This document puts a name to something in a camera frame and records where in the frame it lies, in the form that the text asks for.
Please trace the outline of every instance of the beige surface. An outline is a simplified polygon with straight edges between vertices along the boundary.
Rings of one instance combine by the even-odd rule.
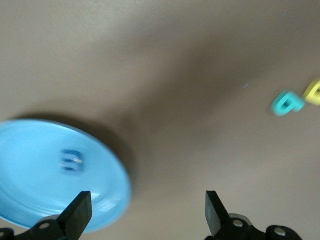
[[[0,120],[71,115],[125,143],[132,205],[83,240],[205,239],[206,190],[319,239],[320,107],[269,109],[319,76],[319,39],[318,0],[1,1]]]

